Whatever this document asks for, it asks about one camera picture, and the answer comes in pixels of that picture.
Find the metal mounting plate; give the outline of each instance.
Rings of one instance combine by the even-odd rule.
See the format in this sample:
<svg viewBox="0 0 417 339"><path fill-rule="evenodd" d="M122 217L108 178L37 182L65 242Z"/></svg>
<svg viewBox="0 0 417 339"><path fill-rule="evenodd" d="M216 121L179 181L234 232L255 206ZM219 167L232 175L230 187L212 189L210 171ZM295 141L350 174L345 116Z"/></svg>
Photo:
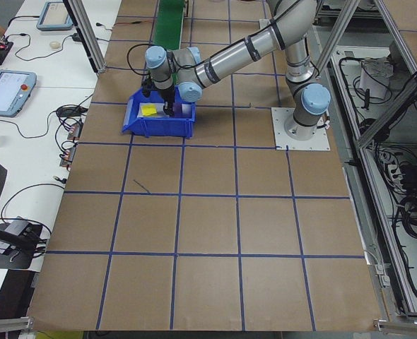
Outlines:
<svg viewBox="0 0 417 339"><path fill-rule="evenodd" d="M298 141L287 135L284 131L284 121L293 114L293 108L272 107L274 140L277 150L331 150L326 129L317 129L315 135L308 141ZM323 125L320 118L318 125Z"/></svg>

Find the cardboard sheet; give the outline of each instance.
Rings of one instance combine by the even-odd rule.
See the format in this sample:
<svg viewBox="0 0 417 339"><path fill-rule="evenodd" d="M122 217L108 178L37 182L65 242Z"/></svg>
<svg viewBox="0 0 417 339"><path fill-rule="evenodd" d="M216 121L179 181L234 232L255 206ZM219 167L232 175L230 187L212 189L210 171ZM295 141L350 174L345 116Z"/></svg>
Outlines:
<svg viewBox="0 0 417 339"><path fill-rule="evenodd" d="M119 14L153 16L156 2L140 2ZM185 19L184 42L216 51L244 28L225 21L225 1L204 2L190 17L224 21ZM268 13L230 3L251 24ZM108 65L150 29L122 26ZM292 99L284 70L254 67L204 90L190 140L122 135L141 79L100 75L28 312L35 329L372 330L380 312L332 135L330 152L275 151L270 107Z"/></svg>
<svg viewBox="0 0 417 339"><path fill-rule="evenodd" d="M399 30L417 31L417 0L384 0Z"/></svg>

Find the white table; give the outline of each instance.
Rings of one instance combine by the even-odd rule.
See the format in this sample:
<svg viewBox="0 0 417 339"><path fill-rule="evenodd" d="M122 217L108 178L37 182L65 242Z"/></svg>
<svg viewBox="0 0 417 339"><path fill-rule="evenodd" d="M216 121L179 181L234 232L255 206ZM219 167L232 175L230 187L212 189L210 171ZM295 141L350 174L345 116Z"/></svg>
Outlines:
<svg viewBox="0 0 417 339"><path fill-rule="evenodd" d="M46 0L25 0L17 13L18 16L39 15ZM97 37L108 40L111 32L103 27L96 27L101 22L110 27L119 10L120 0L84 0ZM24 58L46 55L53 50L51 41L62 39L75 32L40 32L35 27L36 21L19 19L12 22L7 35L24 32L31 35L31 46L20 55ZM97 76L90 67L83 45L70 38L64 50L46 59L21 61L14 53L28 42L27 37L12 37L13 49L0 69L32 71L37 74L37 85L23 109L14 118L1 118L15 122L26 136L40 135L47 128L47 115L61 105L77 105L92 94ZM106 52L106 42L100 42L102 53ZM90 100L83 105L87 107ZM59 125L56 115L50 117L49 133L36 139L22 138L14 125L0 123L0 164L8 170L4 190L0 198L0 212L7 200L20 189L32 184L60 184L53 176L67 177L67 170L59 166L60 150L54 140L54 133ZM61 129L58 140L66 140L67 132ZM53 228L63 190L53 186L39 186L24 191L17 196L6 209L7 218L20 215L37 220ZM47 230L42 237L48 238ZM34 259L30 270L39 271L42 257ZM0 288L7 270L0 269Z"/></svg>

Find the tablet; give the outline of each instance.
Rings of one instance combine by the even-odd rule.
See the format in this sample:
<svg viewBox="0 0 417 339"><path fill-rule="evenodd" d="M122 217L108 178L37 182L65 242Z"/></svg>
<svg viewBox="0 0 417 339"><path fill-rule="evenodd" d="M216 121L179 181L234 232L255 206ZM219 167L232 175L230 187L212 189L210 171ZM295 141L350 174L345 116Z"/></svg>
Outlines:
<svg viewBox="0 0 417 339"><path fill-rule="evenodd" d="M70 30L72 26L67 8L61 1L46 2L36 24L38 30Z"/></svg>
<svg viewBox="0 0 417 339"><path fill-rule="evenodd" d="M0 70L0 117L14 117L22 109L36 79L31 72Z"/></svg>

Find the cable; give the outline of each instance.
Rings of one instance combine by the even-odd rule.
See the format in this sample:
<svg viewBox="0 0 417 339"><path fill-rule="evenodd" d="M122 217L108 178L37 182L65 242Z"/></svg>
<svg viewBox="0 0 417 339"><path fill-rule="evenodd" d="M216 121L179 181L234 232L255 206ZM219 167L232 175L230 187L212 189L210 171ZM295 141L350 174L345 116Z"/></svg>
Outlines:
<svg viewBox="0 0 417 339"><path fill-rule="evenodd" d="M345 85L345 89L346 89L348 98L350 99L351 106L353 107L353 111L355 112L356 124L358 126L360 126L360 122L359 122L358 117L361 117L363 121L365 120L365 117L361 114L361 112L359 112L358 108L356 107L355 100L353 99L353 96L351 95L350 90L348 89L347 77L346 77L345 73L343 72L343 68L342 68L343 67L342 63L344 61L348 61L348 60L351 60L351 59L353 59L354 61L362 60L362 59L358 59L358 58L349 58L349 57L346 56L345 58L342 58L342 59L339 60L339 70L341 72L341 77L342 77L342 80L343 80L343 84Z"/></svg>
<svg viewBox="0 0 417 339"><path fill-rule="evenodd" d="M3 222L4 223L7 223L6 222L6 219L5 219L5 217L4 217L4 214L5 214L5 212L6 212L6 208L7 208L7 206L8 206L8 204L18 195L18 194L20 194L20 193L22 193L22 192L24 192L24 191L26 191L26 190L28 190L28 189L31 189L31 188L34 188L34 187L39 187L39 186L55 186L55 187L59 187L60 189L64 189L64 187L63 186L61 186L61 185L58 185L58 184L49 184L49 183L44 183L44 184L34 184L34 185L30 185L30 186L27 186L27 187L24 187L24 188L22 188L20 191L17 191L17 193L15 193L12 197L10 197L8 200L7 200L7 202L4 204L4 206L3 206L3 208L1 209L1 212L0 212L0 216L1 216L1 220L3 220Z"/></svg>
<svg viewBox="0 0 417 339"><path fill-rule="evenodd" d="M23 46L23 47L21 47L17 52L15 52L14 53L14 55L16 56L16 57L18 57L20 60L23 60L23 61L32 61L32 60L36 60L36 59L44 59L44 58L48 58L48 57L50 57L50 56L52 56L52 55L54 55L54 54L56 54L56 53L60 53L60 52L62 52L63 50L64 50L64 43L65 43L65 41L67 40L67 39L69 39L70 37L72 37L72 35L67 35L63 40L62 40L62 42L61 42L61 48L60 49L58 49L57 51L54 51L54 52L52 52L52 53L50 53L50 54L47 54L47 55L42 55L42 56L35 56L34 58L30 58L30 59L25 59L25 58L23 58L23 57L21 57L21 56L19 56L18 55L18 53L19 52L21 52L22 50L24 50L25 48L28 48L30 45L31 45L31 35L29 35L29 34L27 34L27 33L20 33L20 34L11 34L11 35L8 35L7 37L6 37L6 39L8 39L9 37L11 37L11 36L21 36L21 37L28 37L28 43L26 44L26 46Z"/></svg>
<svg viewBox="0 0 417 339"><path fill-rule="evenodd" d="M133 51L135 48L140 47L140 46L148 46L148 47L151 47L151 46L155 46L155 45L154 44L147 44L147 43L145 43L145 44L135 44L133 47L130 47L130 49L127 52L127 63L129 65L131 71L133 73L135 73L136 75L138 75L138 76L147 76L148 75L148 72L146 72L146 73L139 73L138 71L136 71L133 68L133 66L130 63L130 53L131 53L131 51Z"/></svg>
<svg viewBox="0 0 417 339"><path fill-rule="evenodd" d="M6 222L6 220L24 220L28 222L34 222L38 225L43 226L50 233L50 235L52 234L52 230L48 226L46 226L46 224L44 224L43 222L36 221L36 220L27 219L27 218L6 218L6 217L2 217L0 218L0 220L3 222Z"/></svg>
<svg viewBox="0 0 417 339"><path fill-rule="evenodd" d="M21 137L22 138L24 138L24 139L36 139L36 138L42 138L43 136L46 136L47 134L48 134L48 132L49 132L49 130L50 130L50 120L49 120L49 118L51 117L51 115L53 114L53 113L55 113L56 111L53 111L53 112L50 112L49 114L48 114L48 116L47 116L47 130L44 132L44 133L42 133L42 134L40 134L40 135L38 135L38 136L26 136L25 134L23 134L22 133L22 131L20 130L20 127L15 123L15 122L12 122L12 121L8 121L8 120L0 120L0 122L4 122L4 123L6 123L6 124L11 124L11 125L14 125L16 128L17 128L17 131L18 131L18 133L21 135Z"/></svg>
<svg viewBox="0 0 417 339"><path fill-rule="evenodd" d="M19 18L39 18L39 16L14 16L12 19L8 22L8 27L11 25L12 21Z"/></svg>
<svg viewBox="0 0 417 339"><path fill-rule="evenodd" d="M85 98L83 101L81 101L79 104L77 104L77 105L75 105L75 107L73 108L73 112L76 112L77 110L79 110L80 109L80 107L81 107L81 105L82 104L84 104L86 101L88 101L90 98L92 98L92 96L94 95L94 93L92 93L91 95L89 95L87 98ZM62 106L60 106L60 107L58 107L57 108L57 110L55 111L56 113L61 109L61 108L63 108L63 107L68 107L68 106L72 106L72 105L62 105ZM74 121L76 121L79 125L80 125L80 127L83 127L83 122L81 121L81 120L77 120L77 119L75 119L75 118L73 118L73 117L66 117L66 118L64 118L64 119L62 119L61 117L58 117L58 120L59 120L59 126L58 126L58 128L56 129L56 131L54 132L54 141L56 142L56 144L57 144L57 146L58 146L58 148L59 148L59 150L61 151L61 152L65 152L66 150L64 150L64 148L61 146L61 144L59 143L59 141L58 141L58 133L59 133L59 129L61 128L61 127L64 127L65 129L66 129L66 131L69 131L69 129L71 128L71 125L70 124L67 124L67 120L68 119L70 119L70 120L74 120Z"/></svg>

